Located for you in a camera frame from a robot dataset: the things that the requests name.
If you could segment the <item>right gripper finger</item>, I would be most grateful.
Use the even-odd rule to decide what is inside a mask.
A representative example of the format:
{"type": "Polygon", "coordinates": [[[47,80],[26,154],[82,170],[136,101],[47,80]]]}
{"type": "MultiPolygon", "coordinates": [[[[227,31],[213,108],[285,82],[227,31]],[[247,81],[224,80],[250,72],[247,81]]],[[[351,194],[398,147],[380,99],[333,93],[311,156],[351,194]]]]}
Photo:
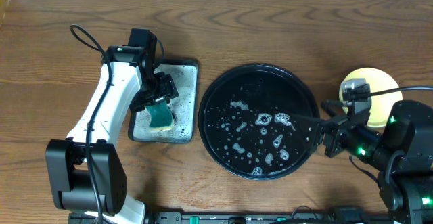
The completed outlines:
{"type": "Polygon", "coordinates": [[[321,137],[326,122],[320,118],[292,114],[290,120],[295,128],[294,136],[308,153],[312,153],[321,144],[321,137]]]}
{"type": "Polygon", "coordinates": [[[337,114],[334,108],[337,107],[351,107],[352,103],[348,101],[337,101],[337,100],[325,100],[321,102],[321,108],[331,117],[343,116],[343,114],[337,114]]]}

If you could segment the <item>green yellow scrubbing sponge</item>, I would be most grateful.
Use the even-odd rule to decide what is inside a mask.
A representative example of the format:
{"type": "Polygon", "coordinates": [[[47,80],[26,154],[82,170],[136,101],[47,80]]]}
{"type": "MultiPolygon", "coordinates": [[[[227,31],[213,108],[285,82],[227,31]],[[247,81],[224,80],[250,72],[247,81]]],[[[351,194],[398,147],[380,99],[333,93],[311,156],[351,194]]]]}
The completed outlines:
{"type": "Polygon", "coordinates": [[[149,128],[151,131],[167,131],[172,129],[174,119],[166,102],[146,106],[146,110],[150,115],[149,128]]]}

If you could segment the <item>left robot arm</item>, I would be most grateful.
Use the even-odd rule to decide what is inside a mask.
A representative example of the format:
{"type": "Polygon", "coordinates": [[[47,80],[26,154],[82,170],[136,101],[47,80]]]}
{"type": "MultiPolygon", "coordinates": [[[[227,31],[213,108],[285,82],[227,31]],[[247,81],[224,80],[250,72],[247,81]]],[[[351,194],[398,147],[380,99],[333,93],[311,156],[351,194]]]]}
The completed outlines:
{"type": "Polygon", "coordinates": [[[116,151],[128,111],[150,113],[150,130],[170,130],[167,100],[178,93],[170,75],[155,73],[154,47],[111,46],[102,53],[101,77],[81,119],[65,139],[52,139],[45,159],[56,208],[83,212],[94,223],[143,223],[144,203],[127,192],[116,151]]]}

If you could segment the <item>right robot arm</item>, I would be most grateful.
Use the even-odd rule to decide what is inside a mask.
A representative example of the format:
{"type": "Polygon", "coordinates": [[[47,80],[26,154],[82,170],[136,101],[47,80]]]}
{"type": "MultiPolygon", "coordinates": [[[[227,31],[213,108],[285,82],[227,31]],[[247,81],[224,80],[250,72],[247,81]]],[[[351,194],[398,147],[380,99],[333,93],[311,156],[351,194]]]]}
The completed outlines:
{"type": "Polygon", "coordinates": [[[367,126],[370,102],[353,102],[329,120],[290,115],[308,151],[325,146],[333,158],[350,152],[379,171],[375,182],[391,219],[432,222],[432,107],[413,100],[392,106],[382,133],[367,126]]]}

